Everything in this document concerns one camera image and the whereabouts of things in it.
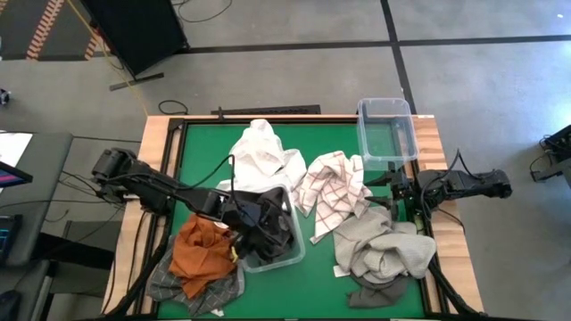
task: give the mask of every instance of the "orange cloth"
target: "orange cloth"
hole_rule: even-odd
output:
[[[207,283],[232,272],[231,232],[212,221],[191,215],[175,239],[169,271],[182,278],[188,299],[204,291]]]

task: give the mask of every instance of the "cloth pile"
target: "cloth pile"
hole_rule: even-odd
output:
[[[363,185],[363,174],[363,161],[358,155],[347,159],[343,152],[331,152],[311,163],[294,198],[306,218],[315,202],[318,204],[312,243],[319,242],[351,213],[358,218],[368,208],[365,197],[372,193]]]
[[[246,192],[257,193],[276,185],[292,192],[307,171],[300,151],[284,151],[281,139],[265,119],[252,120],[230,154],[235,157],[235,189]],[[217,188],[229,190],[230,180],[220,182]]]
[[[351,293],[355,308],[383,307],[396,302],[406,291],[407,278],[425,277],[436,252],[433,238],[417,235],[410,222],[392,222],[384,207],[373,207],[360,217],[350,217],[334,232],[335,259],[362,285]]]
[[[153,271],[148,295],[176,300],[197,316],[219,309],[244,292],[244,272],[230,249],[231,232],[191,215]]]

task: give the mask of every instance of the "gray cloth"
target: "gray cloth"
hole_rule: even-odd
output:
[[[226,277],[208,283],[200,295],[188,299],[182,290],[182,280],[169,271],[174,240],[175,236],[169,239],[167,251],[149,279],[147,294],[153,300],[181,302],[188,307],[190,315],[195,317],[204,312],[220,309],[244,293],[244,271],[238,267]]]
[[[407,291],[409,278],[397,276],[385,284],[372,284],[363,277],[351,273],[351,277],[361,285],[360,290],[349,294],[350,308],[382,308],[392,306]]]
[[[413,223],[393,224],[391,213],[382,206],[346,219],[333,237],[339,266],[373,284],[391,282],[399,275],[424,277],[436,252],[433,238],[417,235]]]

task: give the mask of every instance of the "concrete floor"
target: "concrete floor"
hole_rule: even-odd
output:
[[[198,19],[226,3],[194,0],[182,12]],[[571,4],[563,0],[389,3],[399,39],[571,34]],[[193,46],[388,39],[380,3],[373,0],[234,0],[218,18],[185,31]],[[543,135],[571,124],[571,43],[403,47],[402,55],[418,113],[436,115],[448,160],[460,148],[471,169],[504,169],[514,188],[505,201],[459,202],[486,312],[567,319],[571,190],[562,178],[533,183],[528,166],[541,154]],[[402,97],[390,48],[179,55],[148,73],[158,71],[166,77],[137,87],[150,114],[164,99],[186,103],[193,114],[218,106],[312,103],[324,113],[354,113],[361,97]],[[127,89],[108,91],[117,82],[103,59],[2,62],[0,84],[15,100],[0,111],[0,128],[140,139],[145,115]],[[88,175],[101,150],[113,145],[75,140],[66,169]],[[82,197],[66,188],[58,196]],[[74,220],[111,215],[104,208],[71,209]],[[62,227],[46,230],[57,234]],[[58,304],[58,316],[76,316],[62,312],[75,300]],[[93,313],[101,303],[85,304]]]

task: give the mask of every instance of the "white towel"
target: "white towel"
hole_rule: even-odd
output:
[[[343,152],[319,156],[308,168],[302,184],[296,189],[296,206],[307,218],[317,201],[313,243],[338,227],[351,213],[357,217],[367,209],[365,197],[372,193],[363,185],[363,161]]]
[[[265,119],[252,120],[230,154],[235,156],[235,189],[243,191],[284,185],[292,192],[307,171],[300,151],[284,151],[281,140]],[[220,182],[217,188],[229,190],[230,180]]]

